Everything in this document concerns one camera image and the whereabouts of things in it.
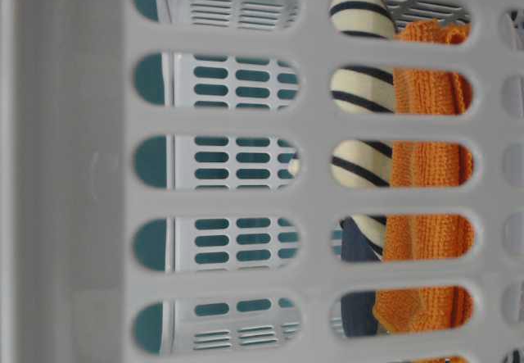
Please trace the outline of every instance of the laundry basket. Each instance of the laundry basket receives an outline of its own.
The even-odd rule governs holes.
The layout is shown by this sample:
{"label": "laundry basket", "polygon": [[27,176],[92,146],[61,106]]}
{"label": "laundry basket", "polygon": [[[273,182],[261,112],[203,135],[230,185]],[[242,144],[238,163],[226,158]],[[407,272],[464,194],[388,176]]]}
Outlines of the laundry basket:
{"label": "laundry basket", "polygon": [[[503,314],[522,318],[524,265],[502,237],[524,203],[502,172],[522,127],[500,95],[524,70],[522,56],[497,40],[505,12],[524,29],[521,0],[383,0],[399,29],[473,19],[472,39],[453,50],[341,37],[331,0],[154,0],[159,23],[134,0],[0,1],[0,361],[460,355],[475,363],[502,361],[524,344],[522,328]],[[161,53],[164,105],[145,102],[136,85],[152,53]],[[475,103],[460,122],[343,114],[328,84],[349,62],[460,71]],[[202,89],[209,85],[225,91]],[[435,192],[341,189],[329,173],[332,149],[362,136],[459,142],[479,171],[462,188]],[[165,147],[162,188],[136,171],[140,147],[154,137]],[[227,159],[212,158],[218,153]],[[293,157],[297,176],[288,171]],[[253,170],[268,177],[251,178]],[[460,212],[480,242],[452,261],[343,266],[332,254],[340,256],[339,221],[370,211]],[[154,220],[165,221],[160,272],[135,252],[137,232]],[[269,237],[246,250],[252,234]],[[209,237],[226,248],[198,243]],[[197,259],[223,252],[223,261]],[[467,288],[476,303],[470,323],[436,334],[339,337],[343,293],[428,283]],[[136,339],[151,305],[158,351]]]}

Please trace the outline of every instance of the orange knit fabric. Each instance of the orange knit fabric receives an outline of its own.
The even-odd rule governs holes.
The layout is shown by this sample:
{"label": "orange knit fabric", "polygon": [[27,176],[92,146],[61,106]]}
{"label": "orange knit fabric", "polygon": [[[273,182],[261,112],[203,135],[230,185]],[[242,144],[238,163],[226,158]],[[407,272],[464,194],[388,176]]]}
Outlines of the orange knit fabric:
{"label": "orange knit fabric", "polygon": [[[461,43],[469,26],[441,28],[436,20],[408,25],[408,42]],[[458,115],[468,108],[472,90],[459,74],[395,70],[397,112]],[[473,171],[472,154],[458,144],[399,142],[393,147],[391,187],[453,187]],[[461,216],[388,216],[384,261],[451,258],[473,245],[473,228]],[[462,288],[418,288],[377,293],[374,315],[391,333],[448,329],[472,314],[472,300]],[[443,363],[444,359],[425,360]],[[452,362],[463,362],[455,357]]]}

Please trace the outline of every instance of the plastic grid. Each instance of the plastic grid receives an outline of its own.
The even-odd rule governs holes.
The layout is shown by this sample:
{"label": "plastic grid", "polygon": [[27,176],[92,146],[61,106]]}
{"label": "plastic grid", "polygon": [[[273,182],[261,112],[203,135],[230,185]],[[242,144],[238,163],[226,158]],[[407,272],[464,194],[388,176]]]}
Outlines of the plastic grid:
{"label": "plastic grid", "polygon": [[292,24],[297,0],[168,0],[174,23],[275,31]]}
{"label": "plastic grid", "polygon": [[[259,225],[263,226],[253,225],[258,221],[253,218],[219,219],[226,221],[224,226],[227,226],[222,229],[198,228],[199,220],[201,221],[201,219],[196,218],[178,218],[175,221],[174,271],[277,269],[292,260],[300,246],[296,228],[290,225],[288,221],[276,217],[259,219],[267,220],[267,226],[265,222],[259,222]],[[249,222],[251,225],[245,222],[244,225],[249,226],[243,226],[243,220],[251,221]],[[208,236],[224,237],[228,242],[219,247],[196,244],[198,238]],[[241,252],[246,255],[255,254],[259,251],[267,253],[267,257],[259,256],[257,258],[257,256],[251,255],[243,260],[240,254]],[[195,260],[198,255],[218,252],[227,253],[228,259],[219,263],[201,264]]]}
{"label": "plastic grid", "polygon": [[[300,329],[300,312],[281,297],[262,298],[269,308],[239,311],[238,304],[250,302],[243,297],[225,299],[177,299],[174,350],[177,352],[243,349],[260,345],[282,345],[294,338]],[[205,305],[227,305],[224,315],[198,315]]]}
{"label": "plastic grid", "polygon": [[[282,109],[289,106],[294,96],[282,97],[282,91],[298,92],[298,83],[286,83],[281,75],[296,77],[296,72],[283,61],[264,58],[256,60],[241,57],[220,57],[221,61],[211,61],[209,57],[196,59],[191,55],[174,54],[174,105],[176,107],[198,107],[197,102],[223,102],[227,108],[267,107],[268,110]],[[223,78],[198,77],[198,69],[219,68],[225,70]],[[241,76],[248,72],[251,75]],[[223,85],[228,89],[223,96],[198,95],[195,87],[198,84]],[[237,95],[239,88],[265,88],[269,94],[253,98]]]}
{"label": "plastic grid", "polygon": [[[148,25],[143,23],[129,11],[129,16],[133,20],[127,20],[127,56],[130,61],[136,59],[141,50],[148,44],[160,43],[164,45],[177,45],[188,51],[212,52],[211,48],[202,47],[202,41],[210,36],[214,36],[214,48],[221,51],[241,50],[249,53],[251,46],[255,43],[264,45],[263,49],[270,55],[278,55],[295,61],[300,67],[300,72],[305,78],[307,91],[301,96],[299,102],[303,102],[299,108],[286,116],[263,117],[252,116],[238,118],[236,113],[228,116],[221,116],[212,125],[210,122],[213,115],[204,112],[200,115],[192,113],[180,113],[177,116],[168,114],[162,118],[156,115],[156,129],[163,128],[172,132],[173,126],[177,127],[178,132],[191,133],[197,129],[201,131],[218,133],[219,129],[227,126],[227,131],[231,134],[257,134],[264,129],[271,128],[277,134],[290,134],[296,138],[299,148],[303,150],[308,168],[297,182],[297,186],[292,189],[281,191],[280,193],[261,193],[258,197],[253,197],[249,203],[246,201],[248,193],[235,193],[234,195],[225,193],[206,193],[202,195],[187,195],[181,193],[170,194],[169,200],[156,197],[156,194],[149,194],[137,182],[129,181],[128,190],[140,193],[141,195],[127,196],[126,206],[130,206],[135,212],[127,220],[129,226],[136,225],[136,221],[144,216],[150,216],[152,212],[165,211],[172,206],[176,206],[178,213],[193,214],[195,205],[209,208],[210,212],[224,211],[224,206],[217,202],[218,198],[227,198],[228,208],[242,209],[264,209],[266,211],[276,211],[284,209],[289,212],[290,218],[296,216],[299,220],[299,227],[303,227],[307,236],[305,254],[300,258],[300,264],[293,266],[284,273],[260,274],[256,279],[246,275],[224,275],[220,285],[214,284],[215,293],[221,292],[241,292],[245,288],[258,288],[264,285],[267,288],[271,285],[272,289],[290,290],[295,295],[308,326],[304,327],[303,334],[296,340],[293,348],[285,350],[275,350],[272,352],[272,359],[275,361],[289,361],[293,359],[301,361],[318,361],[322,358],[325,361],[384,361],[398,357],[418,358],[427,356],[442,356],[461,354],[470,361],[498,361],[504,353],[518,345],[522,337],[518,328],[512,328],[502,320],[499,310],[493,307],[500,307],[500,297],[509,285],[510,281],[521,278],[522,263],[518,261],[507,261],[506,253],[502,248],[499,235],[493,231],[500,231],[501,223],[504,219],[515,211],[517,204],[522,203],[518,193],[505,185],[501,176],[499,161],[501,152],[512,142],[517,142],[520,138],[518,133],[519,124],[516,121],[508,120],[504,110],[500,106],[500,95],[496,91],[509,75],[522,73],[522,56],[514,55],[506,50],[503,45],[493,42],[498,34],[496,22],[499,15],[505,9],[518,2],[518,0],[464,0],[472,7],[473,14],[481,18],[482,31],[474,32],[472,40],[463,48],[455,48],[447,51],[435,46],[420,45],[385,45],[383,43],[369,40],[341,39],[330,31],[326,12],[321,8],[323,4],[315,4],[324,0],[306,0],[308,9],[303,12],[303,16],[297,23],[300,27],[300,37],[294,37],[295,32],[289,32],[282,36],[264,39],[259,36],[246,36],[242,33],[224,33],[210,31],[198,31],[181,26],[180,28],[163,29],[153,31]],[[486,22],[492,20],[495,25],[488,26]],[[141,36],[150,34],[151,37],[142,38]],[[321,36],[328,45],[323,53],[311,51],[309,42],[313,37]],[[340,48],[344,48],[344,56],[340,54]],[[323,94],[322,83],[327,83],[326,79],[334,66],[342,65],[351,56],[353,60],[365,61],[369,64],[381,63],[403,63],[426,66],[428,68],[446,68],[450,70],[465,71],[469,74],[477,91],[477,104],[470,111],[466,119],[462,119],[460,124],[443,119],[426,118],[422,120],[412,116],[396,116],[395,119],[383,119],[376,116],[342,116],[332,113],[334,108],[325,105],[324,110],[320,110],[315,105],[316,99]],[[479,61],[490,61],[490,64],[477,64]],[[134,99],[129,107],[128,119],[129,128],[128,140],[130,150],[133,143],[144,134],[148,129],[135,120],[138,115],[136,112],[147,112],[143,107],[138,107],[141,101]],[[303,119],[316,119],[323,121],[322,129],[315,129],[314,135],[310,126],[305,127],[301,124]],[[494,120],[504,124],[493,124]],[[336,124],[348,121],[351,125]],[[479,124],[480,121],[490,121],[490,125]],[[234,128],[227,123],[234,122]],[[419,138],[426,140],[438,138],[454,138],[461,143],[469,145],[474,151],[476,161],[481,165],[480,172],[464,188],[445,189],[438,192],[431,190],[413,190],[403,193],[392,190],[388,193],[360,192],[356,193],[340,190],[328,178],[326,168],[328,151],[322,144],[329,144],[342,140],[348,135],[366,135],[369,137],[380,137],[380,135],[393,138],[410,138],[413,133]],[[502,210],[500,207],[492,207],[493,200],[508,204]],[[347,207],[355,211],[369,211],[372,209],[385,209],[390,212],[415,211],[429,212],[437,209],[442,212],[461,211],[464,215],[473,220],[477,231],[481,235],[479,247],[467,258],[448,261],[445,264],[425,263],[425,264],[381,264],[380,266],[363,265],[348,272],[340,263],[333,261],[318,261],[319,258],[328,258],[328,253],[318,253],[308,250],[309,245],[322,243],[323,236],[318,234],[318,229],[326,224],[333,216],[340,216],[347,212]],[[332,277],[327,279],[325,274],[332,273]],[[133,320],[137,309],[145,302],[162,296],[195,296],[208,293],[206,285],[214,276],[202,275],[198,281],[188,278],[165,278],[149,279],[143,277],[140,272],[128,270],[126,321],[124,329],[129,327],[129,321]],[[394,288],[401,285],[417,286],[431,284],[448,284],[454,282],[466,286],[477,302],[477,312],[472,322],[462,329],[442,332],[439,334],[409,335],[383,340],[359,340],[351,344],[337,342],[326,329],[325,313],[329,302],[341,291],[362,290],[363,288]],[[479,339],[497,339],[498,343],[479,343]],[[129,341],[131,348],[126,348],[126,361],[147,361],[149,358],[137,353]],[[307,348],[308,345],[315,345],[315,348]],[[245,356],[227,356],[229,361],[242,361]],[[264,361],[267,352],[253,352],[250,354],[251,361]],[[155,361],[163,361],[168,358],[155,358]],[[184,361],[196,361],[195,357],[186,356]],[[198,361],[217,361],[220,356],[199,356]]]}

